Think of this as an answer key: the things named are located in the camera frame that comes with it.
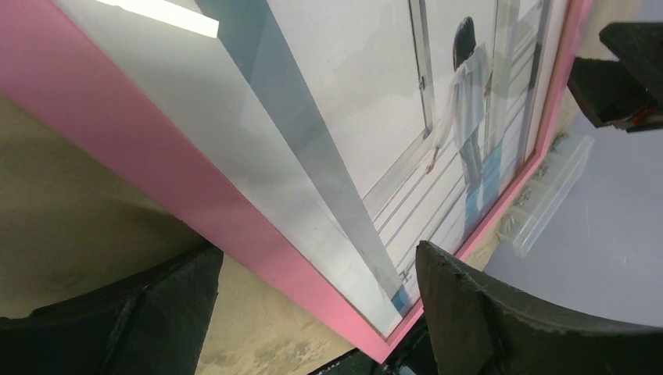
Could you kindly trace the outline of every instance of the woman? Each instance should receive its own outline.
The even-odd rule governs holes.
[[[490,93],[492,75],[486,47],[476,45],[475,25],[471,17],[465,17],[453,39],[453,71],[443,118],[432,131],[435,151],[426,173],[431,173],[435,168],[439,150],[445,145],[453,127],[453,137],[463,160],[469,194],[481,185],[482,159],[478,145],[478,125],[486,116],[484,103]]]

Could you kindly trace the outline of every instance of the gray floor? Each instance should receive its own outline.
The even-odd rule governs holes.
[[[639,20],[663,20],[645,0]],[[500,246],[486,272],[572,309],[663,326],[663,131],[594,129],[584,174],[525,258]]]

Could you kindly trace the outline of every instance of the pink frame edge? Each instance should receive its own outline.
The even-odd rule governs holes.
[[[591,0],[570,0],[535,150],[458,258],[474,251],[546,155],[590,5]],[[7,0],[0,9],[3,95],[377,362],[423,314],[420,300],[385,340],[53,2]]]

